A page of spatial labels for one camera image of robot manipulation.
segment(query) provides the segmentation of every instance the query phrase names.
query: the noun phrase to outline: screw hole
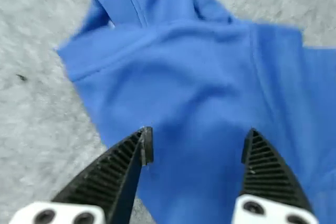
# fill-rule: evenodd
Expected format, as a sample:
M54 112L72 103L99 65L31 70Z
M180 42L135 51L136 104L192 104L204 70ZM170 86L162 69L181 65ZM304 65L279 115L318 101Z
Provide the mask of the screw hole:
M91 213L83 212L75 218L73 224L93 224L94 220L94 216Z
M254 201L248 201L244 204L243 208L249 212L257 215L264 215L265 211L262 206Z
M55 217L55 212L51 209L40 212L36 217L34 224L48 224L51 223Z
M290 215L287 217L288 223L291 224L308 224L304 219L297 215Z

